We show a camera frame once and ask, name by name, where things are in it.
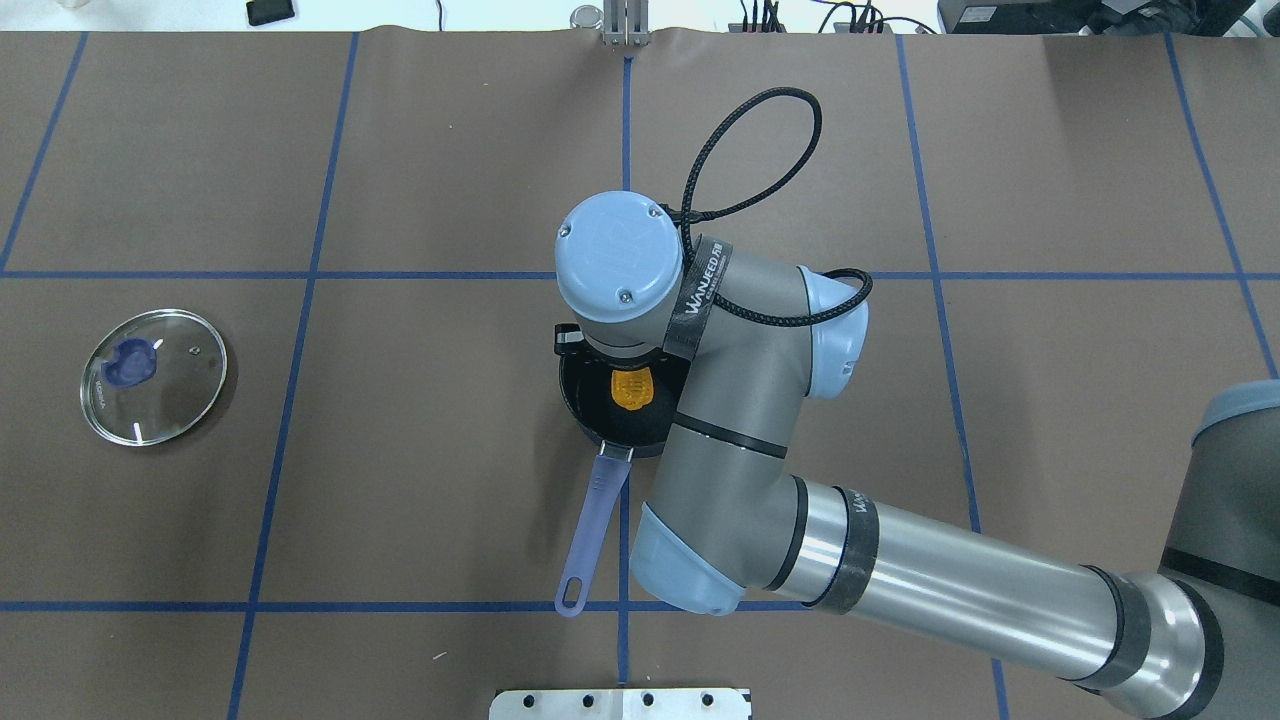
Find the round metal object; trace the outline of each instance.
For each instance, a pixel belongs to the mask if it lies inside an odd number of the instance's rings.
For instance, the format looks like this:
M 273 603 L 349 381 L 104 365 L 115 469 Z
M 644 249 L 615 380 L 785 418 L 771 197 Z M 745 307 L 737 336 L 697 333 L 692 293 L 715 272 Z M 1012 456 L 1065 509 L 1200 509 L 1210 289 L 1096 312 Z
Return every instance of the round metal object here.
M 570 27 L 598 28 L 604 24 L 604 12 L 595 5 L 579 5 L 568 15 Z
M 227 382 L 227 346 L 187 310 L 151 310 L 97 343 L 81 378 L 81 407 L 93 432 L 131 447 L 191 429 Z

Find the blue handle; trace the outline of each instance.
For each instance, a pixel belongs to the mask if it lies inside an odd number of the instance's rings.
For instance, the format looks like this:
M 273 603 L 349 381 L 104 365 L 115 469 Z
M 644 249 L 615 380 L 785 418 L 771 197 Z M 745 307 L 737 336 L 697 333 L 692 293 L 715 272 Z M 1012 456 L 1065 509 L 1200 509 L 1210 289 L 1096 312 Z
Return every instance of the blue handle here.
M 586 606 L 595 565 L 600 560 L 600 547 L 604 546 L 604 533 L 609 528 L 609 518 L 613 516 L 613 505 L 617 503 L 622 484 L 627 482 L 630 474 L 631 462 L 607 455 L 595 456 L 595 462 L 591 465 L 591 484 L 586 488 L 582 514 L 577 518 L 573 543 L 568 548 L 568 559 L 564 560 L 564 574 L 561 577 L 559 589 L 556 591 L 556 612 L 564 618 L 576 618 Z M 577 600 L 570 601 L 566 596 L 573 580 L 579 583 Z

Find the white label sticker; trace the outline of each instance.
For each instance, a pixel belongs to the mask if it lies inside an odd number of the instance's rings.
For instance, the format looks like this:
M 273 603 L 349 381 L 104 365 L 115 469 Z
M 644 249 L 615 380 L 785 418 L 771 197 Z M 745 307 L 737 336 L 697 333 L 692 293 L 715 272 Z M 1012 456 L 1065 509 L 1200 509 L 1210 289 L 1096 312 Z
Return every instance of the white label sticker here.
M 984 23 L 996 14 L 996 8 L 993 5 L 965 8 L 964 14 L 960 15 L 961 23 Z

